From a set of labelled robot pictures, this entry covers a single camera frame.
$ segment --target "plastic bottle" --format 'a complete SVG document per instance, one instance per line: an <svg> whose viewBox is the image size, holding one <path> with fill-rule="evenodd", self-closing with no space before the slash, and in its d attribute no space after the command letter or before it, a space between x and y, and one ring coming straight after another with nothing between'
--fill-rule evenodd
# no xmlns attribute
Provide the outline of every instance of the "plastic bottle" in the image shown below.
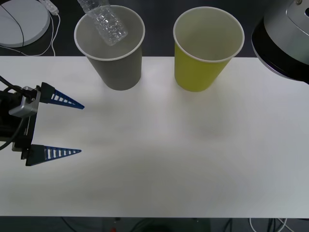
<svg viewBox="0 0 309 232"><path fill-rule="evenodd" d="M93 22L105 43L113 46L128 34L125 25L112 11L108 0L77 0Z"/></svg>

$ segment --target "tabletop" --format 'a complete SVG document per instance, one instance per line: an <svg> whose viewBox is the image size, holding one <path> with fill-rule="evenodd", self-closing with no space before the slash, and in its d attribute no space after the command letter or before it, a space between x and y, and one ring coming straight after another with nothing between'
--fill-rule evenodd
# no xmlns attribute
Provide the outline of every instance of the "tabletop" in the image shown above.
<svg viewBox="0 0 309 232"><path fill-rule="evenodd" d="M256 58L200 93L176 84L171 57L143 57L127 91L85 57L0 57L0 70L85 106L41 103L33 139L81 153L26 167L1 151L0 216L309 218L308 85Z"/></svg>

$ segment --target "cable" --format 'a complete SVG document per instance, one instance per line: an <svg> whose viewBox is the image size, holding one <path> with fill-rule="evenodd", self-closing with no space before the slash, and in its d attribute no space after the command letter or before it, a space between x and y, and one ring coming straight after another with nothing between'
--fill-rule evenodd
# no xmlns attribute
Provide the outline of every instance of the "cable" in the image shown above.
<svg viewBox="0 0 309 232"><path fill-rule="evenodd" d="M268 219L267 232L270 232L271 226L273 224L273 218Z"/></svg>
<svg viewBox="0 0 309 232"><path fill-rule="evenodd" d="M63 217L60 217L63 222L73 231L73 232L77 232L72 226L70 226L70 224L63 218Z"/></svg>
<svg viewBox="0 0 309 232"><path fill-rule="evenodd" d="M230 218L230 219L227 221L227 223L225 224L224 229L223 229L223 232L226 231L226 229L228 228L228 226L230 226L230 232L232 232L232 227L233 227L233 219L232 219L232 218Z"/></svg>
<svg viewBox="0 0 309 232"><path fill-rule="evenodd" d="M285 223L285 227L290 231L290 232L294 232L290 227L288 227Z"/></svg>
<svg viewBox="0 0 309 232"><path fill-rule="evenodd" d="M23 123L24 123L24 119L22 118L22 119L20 120L20 122L19 122L18 127L16 128L16 131L15 131L14 134L11 136L11 138L10 138L8 141L6 141L2 146L0 146L0 151L3 150L4 148L6 148L6 147L16 138L16 136L18 135L18 133L19 133L19 131L20 131L20 129L21 129Z"/></svg>
<svg viewBox="0 0 309 232"><path fill-rule="evenodd" d="M276 232L276 219L274 218L274 228L272 229L272 232Z"/></svg>
<svg viewBox="0 0 309 232"><path fill-rule="evenodd" d="M41 56L41 55L45 54L45 52L47 52L47 50L48 50L48 49L50 48L50 46L52 45L52 41L53 41L53 37L54 37L54 20L53 20L53 17L52 17L52 15L50 14L49 11L48 11L48 13L49 13L50 18L51 18L51 20L52 20L52 38L51 38L51 40L50 40L50 43L49 43L47 49L46 49L44 52L42 52L41 54L38 54L38 55L27 55L27 54L25 54L25 53L23 53L23 52L21 52L21 51L12 49L12 48L10 48L10 47L4 47L4 46L1 46L1 45L0 45L0 47L6 48L6 49L9 49L9 50L12 50L12 51L16 51L16 52L18 52L18 53L20 53L20 54L22 54L22 55L24 55L24 56L26 56L26 57L38 57L38 56Z"/></svg>
<svg viewBox="0 0 309 232"><path fill-rule="evenodd" d="M7 80L5 80L2 76L0 76L0 81L2 83L4 83L6 86L10 87L11 89L15 90L16 92L24 95L25 97L29 97L28 94L26 94L22 89L12 85L10 82L8 82Z"/></svg>
<svg viewBox="0 0 309 232"><path fill-rule="evenodd" d="M19 25L18 21L13 17L13 15L10 14L10 12L8 12L2 5L0 5L14 20L15 22L18 24L19 28L20 28L20 31L21 31L21 34L23 36L23 44L22 44L22 47L24 46L24 42L25 42L25 38L24 38L24 33L23 33L23 30L21 29L21 26Z"/></svg>
<svg viewBox="0 0 309 232"><path fill-rule="evenodd" d="M280 229L277 230L277 232L281 232L284 227L286 227L286 221L288 220L287 218L284 220L284 221L281 221L281 219L278 219L281 223L283 223L283 225L281 226ZM250 226L251 226L251 229L253 230L253 232L257 232L254 228L253 228L253 225L252 225L252 218L249 218L249 223L250 223Z"/></svg>
<svg viewBox="0 0 309 232"><path fill-rule="evenodd" d="M55 50L54 50L54 41L55 41L55 38L56 38L56 36L57 36L57 34L58 34L58 30L59 30L60 22L61 22L60 15L59 15L58 13L56 13L56 15L57 15L58 18L59 18L59 22L58 22L58 26L57 26L57 29L56 29L55 36L54 36L54 38L53 38L53 40L52 40L52 50L53 50L53 52L54 52L54 57L56 56L56 53L55 53Z"/></svg>

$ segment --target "black cable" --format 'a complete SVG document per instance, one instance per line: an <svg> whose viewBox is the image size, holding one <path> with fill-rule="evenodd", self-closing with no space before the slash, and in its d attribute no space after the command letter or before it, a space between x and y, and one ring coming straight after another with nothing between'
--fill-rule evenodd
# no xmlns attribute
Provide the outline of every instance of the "black cable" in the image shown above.
<svg viewBox="0 0 309 232"><path fill-rule="evenodd" d="M7 87L3 92L9 92L11 89L12 89L11 87Z"/></svg>
<svg viewBox="0 0 309 232"><path fill-rule="evenodd" d="M272 226L272 222L273 222L273 219L269 218L268 219L268 225L267 225L267 232L270 232L270 229L271 229L271 226Z"/></svg>
<svg viewBox="0 0 309 232"><path fill-rule="evenodd" d="M274 218L274 228L273 228L272 232L276 232L276 219L275 218Z"/></svg>
<svg viewBox="0 0 309 232"><path fill-rule="evenodd" d="M7 80L5 80L2 76L0 76L0 81L1 81L2 83L4 83L6 86L8 86L8 87L10 87L11 89L15 90L16 92L18 92L18 93L24 95L25 97L29 97L29 98L30 98L30 96L28 96L28 94L26 94L21 88L18 88L18 87L16 87L16 86L12 85L10 82L8 82Z"/></svg>
<svg viewBox="0 0 309 232"><path fill-rule="evenodd" d="M233 225L233 219L230 218L230 219L227 221L227 223L224 225L223 232L226 231L226 229L228 228L228 226L230 226L230 232L231 232L231 231L232 231L232 225Z"/></svg>
<svg viewBox="0 0 309 232"><path fill-rule="evenodd" d="M10 12L8 12L2 5L0 5L14 20L15 22L18 24L19 28L20 28L20 31L21 31L21 34L23 36L23 45L22 47L24 46L24 42L25 42L25 38L24 38L24 33L23 33L23 30L21 29L21 26L19 25L18 21L13 17L13 15L10 14Z"/></svg>
<svg viewBox="0 0 309 232"><path fill-rule="evenodd" d="M22 118L20 120L20 123L19 123L18 127L16 128L16 131L11 136L11 138L8 141L6 141L2 146L0 146L0 151L3 150L4 148L6 148L16 138L16 136L18 135L18 133L19 133L23 123L24 123L24 119Z"/></svg>
<svg viewBox="0 0 309 232"><path fill-rule="evenodd" d="M72 226L70 226L70 224L69 224L63 217L60 217L60 218L63 220L63 222L64 222L72 231L77 232Z"/></svg>

